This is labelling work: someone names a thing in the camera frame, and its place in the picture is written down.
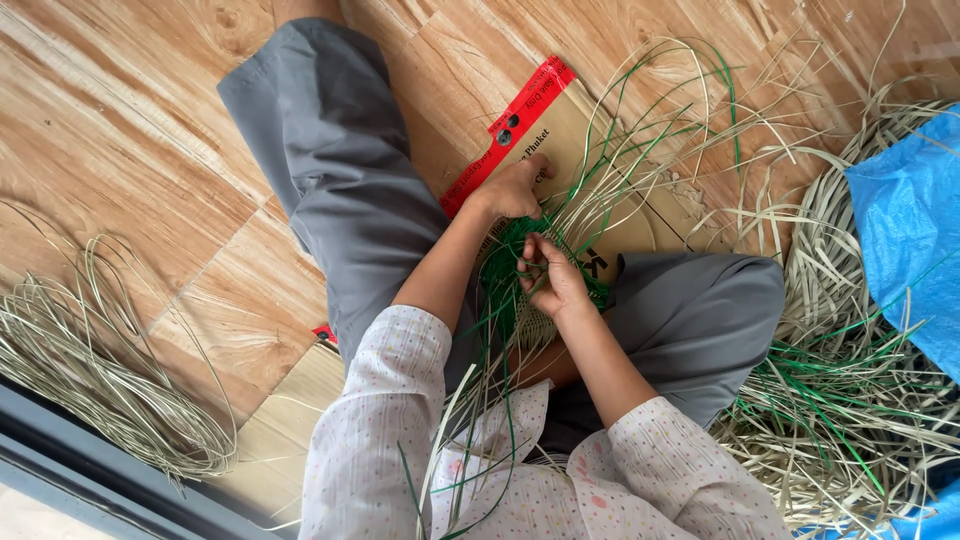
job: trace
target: shirt sleeve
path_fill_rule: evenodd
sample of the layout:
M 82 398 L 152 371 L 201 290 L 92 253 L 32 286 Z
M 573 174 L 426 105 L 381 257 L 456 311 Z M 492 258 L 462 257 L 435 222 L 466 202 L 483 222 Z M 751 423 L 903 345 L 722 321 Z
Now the shirt sleeve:
M 789 538 L 767 490 L 663 397 L 607 433 L 632 491 L 702 539 Z
M 392 306 L 373 321 L 314 429 L 301 540 L 413 537 L 449 350 L 450 331 L 422 309 Z

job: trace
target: blue plastic bag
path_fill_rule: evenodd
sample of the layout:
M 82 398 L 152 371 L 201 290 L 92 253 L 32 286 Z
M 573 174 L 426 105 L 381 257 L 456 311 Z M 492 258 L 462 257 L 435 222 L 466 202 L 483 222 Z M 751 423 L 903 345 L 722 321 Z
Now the blue plastic bag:
M 847 169 L 853 216 L 883 315 L 900 331 L 925 320 L 910 340 L 960 380 L 960 105 L 917 134 Z

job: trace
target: woman's right hand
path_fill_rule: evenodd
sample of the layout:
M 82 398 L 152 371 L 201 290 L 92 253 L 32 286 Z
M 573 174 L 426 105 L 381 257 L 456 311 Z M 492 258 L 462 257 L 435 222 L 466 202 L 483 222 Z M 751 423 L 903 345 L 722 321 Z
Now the woman's right hand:
M 523 292 L 533 294 L 530 303 L 558 319 L 579 318 L 597 313 L 587 294 L 587 285 L 580 270 L 563 253 L 538 233 L 527 234 L 523 241 L 523 257 L 516 261 L 516 270 L 529 277 L 520 277 Z

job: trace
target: gray pants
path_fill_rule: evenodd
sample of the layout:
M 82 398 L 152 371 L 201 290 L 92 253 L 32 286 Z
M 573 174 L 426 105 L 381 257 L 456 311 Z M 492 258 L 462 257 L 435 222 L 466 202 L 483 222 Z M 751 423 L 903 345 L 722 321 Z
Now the gray pants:
M 403 118 L 372 40 L 323 19 L 283 25 L 217 86 L 326 274 L 329 323 L 344 363 L 440 238 L 447 219 L 410 163 Z M 629 254 L 619 260 L 610 328 L 640 372 L 707 425 L 765 357 L 783 309 L 780 267 L 741 255 Z M 471 291 L 460 335 L 476 322 Z M 447 392 L 476 343 L 458 339 Z M 582 383 L 550 398 L 541 444 L 569 453 L 603 428 Z

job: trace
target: person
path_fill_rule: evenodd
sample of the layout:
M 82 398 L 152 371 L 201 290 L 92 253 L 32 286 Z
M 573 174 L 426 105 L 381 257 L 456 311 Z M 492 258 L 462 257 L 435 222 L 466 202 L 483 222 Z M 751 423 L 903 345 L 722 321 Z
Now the person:
M 556 361 L 510 394 L 511 422 L 491 404 L 472 447 L 456 435 L 431 467 L 444 398 L 477 346 L 451 338 L 477 321 L 477 250 L 500 216 L 539 215 L 533 182 L 553 167 L 534 155 L 504 168 L 448 221 L 411 165 L 376 43 L 336 0 L 275 0 L 275 16 L 218 90 L 326 275 L 347 369 L 310 443 L 300 538 L 414 538 L 417 523 L 435 540 L 788 537 L 705 431 L 769 348 L 783 284 L 767 258 L 621 255 L 605 319 L 579 270 L 531 234 L 521 285 L 560 335 L 534 363 Z

